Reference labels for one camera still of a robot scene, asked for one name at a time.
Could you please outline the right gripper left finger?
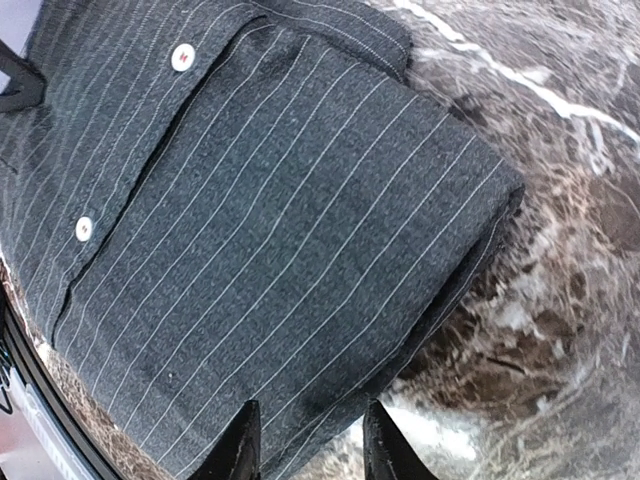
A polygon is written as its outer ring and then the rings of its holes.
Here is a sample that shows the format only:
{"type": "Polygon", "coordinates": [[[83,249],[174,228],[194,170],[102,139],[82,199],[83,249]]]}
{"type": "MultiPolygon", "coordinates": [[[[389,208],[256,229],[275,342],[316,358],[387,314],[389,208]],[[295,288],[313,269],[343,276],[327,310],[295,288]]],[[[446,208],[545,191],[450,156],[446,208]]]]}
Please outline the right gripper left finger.
{"type": "Polygon", "coordinates": [[[249,400],[230,421],[189,480],[257,480],[260,475],[260,407],[249,400]]]}

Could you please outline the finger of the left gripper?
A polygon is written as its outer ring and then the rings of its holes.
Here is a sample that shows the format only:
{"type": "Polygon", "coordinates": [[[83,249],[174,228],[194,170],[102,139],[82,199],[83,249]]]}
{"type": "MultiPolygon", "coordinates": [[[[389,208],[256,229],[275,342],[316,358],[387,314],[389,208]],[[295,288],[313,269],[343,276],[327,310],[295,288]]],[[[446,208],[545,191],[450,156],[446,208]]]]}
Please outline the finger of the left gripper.
{"type": "Polygon", "coordinates": [[[1,91],[1,112],[10,113],[40,105],[47,81],[26,59],[1,42],[1,72],[9,77],[9,90],[1,91]]]}

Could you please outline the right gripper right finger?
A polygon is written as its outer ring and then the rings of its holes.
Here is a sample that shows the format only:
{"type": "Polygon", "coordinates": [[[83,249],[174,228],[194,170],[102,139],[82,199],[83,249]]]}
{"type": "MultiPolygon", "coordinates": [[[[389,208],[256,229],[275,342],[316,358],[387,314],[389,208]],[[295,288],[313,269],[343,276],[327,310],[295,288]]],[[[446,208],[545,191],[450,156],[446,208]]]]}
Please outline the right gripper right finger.
{"type": "Polygon", "coordinates": [[[367,480],[437,480],[378,400],[363,419],[363,461],[367,480]]]}

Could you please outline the black pinstriped long sleeve shirt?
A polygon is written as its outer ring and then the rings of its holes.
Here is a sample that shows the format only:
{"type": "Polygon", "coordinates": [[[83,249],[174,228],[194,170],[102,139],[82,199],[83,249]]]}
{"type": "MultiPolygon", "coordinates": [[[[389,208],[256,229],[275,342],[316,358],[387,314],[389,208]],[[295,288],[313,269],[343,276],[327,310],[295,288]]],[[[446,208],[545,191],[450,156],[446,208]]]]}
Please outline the black pinstriped long sleeve shirt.
{"type": "Polygon", "coordinates": [[[351,426],[484,268],[519,175],[357,1],[5,1],[47,81],[1,112],[27,319],[176,479],[250,399],[262,473],[351,426]]]}

